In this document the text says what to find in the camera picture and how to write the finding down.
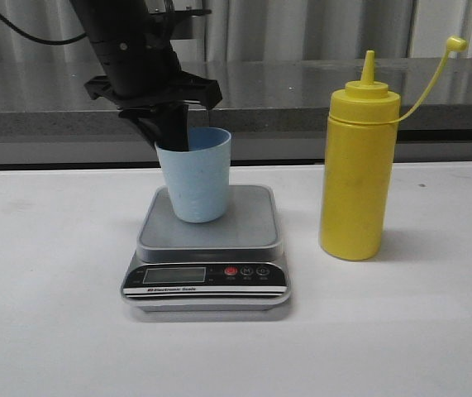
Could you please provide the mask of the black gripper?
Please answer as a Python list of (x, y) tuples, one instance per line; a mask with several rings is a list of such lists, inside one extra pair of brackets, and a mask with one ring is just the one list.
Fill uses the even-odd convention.
[[(188, 105), (214, 108), (222, 100), (215, 79), (205, 79), (181, 69), (167, 45), (153, 49), (143, 41), (104, 41), (93, 44), (105, 72), (85, 85), (92, 99), (106, 98), (123, 109), (119, 118), (136, 128), (152, 146), (168, 151), (188, 151)], [(163, 111), (147, 108), (173, 104)]]

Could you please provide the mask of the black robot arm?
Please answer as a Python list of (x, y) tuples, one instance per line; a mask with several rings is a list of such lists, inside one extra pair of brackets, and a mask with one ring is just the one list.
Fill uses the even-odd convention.
[(150, 12), (143, 1), (74, 1), (75, 14), (104, 73), (85, 89), (91, 99), (114, 103), (120, 118), (135, 127), (152, 147), (190, 151), (188, 107), (207, 110), (222, 100), (215, 79), (184, 71), (171, 45), (184, 22), (207, 9)]

